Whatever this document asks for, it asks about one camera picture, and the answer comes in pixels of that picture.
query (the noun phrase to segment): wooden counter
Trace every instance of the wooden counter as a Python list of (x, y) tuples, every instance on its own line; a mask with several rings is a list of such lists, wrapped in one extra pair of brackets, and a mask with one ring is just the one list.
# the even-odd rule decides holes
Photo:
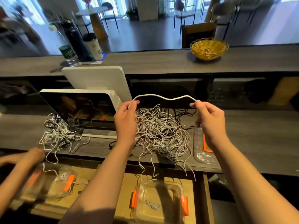
[[(44, 121), (51, 112), (47, 106), (10, 106), (7, 114), (0, 117), (0, 147), (8, 149), (28, 150), (37, 146), (46, 130)], [(299, 176), (299, 113), (294, 111), (251, 111), (226, 110), (226, 129), (231, 142), (252, 162), (261, 173)], [(181, 117), (182, 124), (194, 124), (193, 117)], [(193, 148), (193, 131), (189, 130)], [(92, 138), (83, 145), (74, 156), (103, 159), (110, 153), (109, 144), (114, 140)], [(129, 163), (136, 164), (142, 147), (135, 147), (129, 157)], [(58, 155), (69, 155), (68, 150)], [(151, 166), (151, 156), (140, 159)], [(180, 169), (170, 161), (158, 158), (153, 154), (153, 162), (168, 164), (167, 167)], [(193, 170), (205, 172), (221, 172), (213, 165), (198, 163), (191, 156), (187, 163)]]
[[(109, 53), (100, 66), (121, 66), (125, 74), (299, 72), (299, 45), (230, 47), (219, 59), (197, 60), (189, 49)], [(0, 77), (62, 75), (63, 56), (0, 59)]]

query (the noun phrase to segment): tiled floor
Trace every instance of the tiled floor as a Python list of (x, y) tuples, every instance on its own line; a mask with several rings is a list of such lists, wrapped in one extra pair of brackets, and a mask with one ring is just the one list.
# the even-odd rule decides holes
[[(241, 12), (235, 25), (230, 25), (225, 40), (230, 46), (285, 44), (299, 42), (299, 2), (290, 1), (274, 4), (259, 9), (249, 26), (246, 23), (248, 12)], [(101, 41), (104, 52), (123, 52), (159, 49), (180, 49), (180, 21), (176, 20), (173, 31), (173, 18), (155, 21), (117, 20), (119, 32), (114, 20), (108, 20), (108, 40)], [(186, 25), (192, 24), (193, 18), (186, 19)], [(195, 23), (200, 23), (200, 14), (196, 15)], [(32, 45), (25, 36), (26, 45), (12, 44), (7, 46), (0, 42), (0, 57), (46, 56), (60, 55), (54, 45), (57, 40), (45, 25), (32, 25), (41, 36), (42, 41)], [(218, 26), (216, 39), (223, 38), (225, 26)]]

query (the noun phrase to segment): clear plastic container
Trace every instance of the clear plastic container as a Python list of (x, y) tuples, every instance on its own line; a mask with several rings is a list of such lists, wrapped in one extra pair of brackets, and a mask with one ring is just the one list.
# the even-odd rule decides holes
[(193, 156), (197, 162), (215, 165), (215, 168), (220, 168), (217, 158), (205, 142), (202, 128), (194, 128), (193, 143)]
[(59, 200), (71, 192), (77, 173), (69, 165), (40, 163), (29, 176), (21, 198)]
[(181, 224), (188, 215), (188, 198), (177, 183), (154, 180), (133, 192), (131, 218), (137, 222)]

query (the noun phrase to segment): monitor stand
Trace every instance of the monitor stand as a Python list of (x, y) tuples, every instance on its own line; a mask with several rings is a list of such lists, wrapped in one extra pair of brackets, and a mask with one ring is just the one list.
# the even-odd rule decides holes
[(116, 139), (116, 131), (84, 129), (82, 137), (96, 137), (105, 139)]

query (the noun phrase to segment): wicker basket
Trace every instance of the wicker basket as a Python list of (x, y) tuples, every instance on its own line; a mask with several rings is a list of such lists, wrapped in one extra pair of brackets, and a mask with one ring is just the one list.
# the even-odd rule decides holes
[(191, 52), (198, 59), (210, 61), (221, 56), (228, 49), (228, 44), (214, 40), (213, 38), (202, 38), (190, 44)]

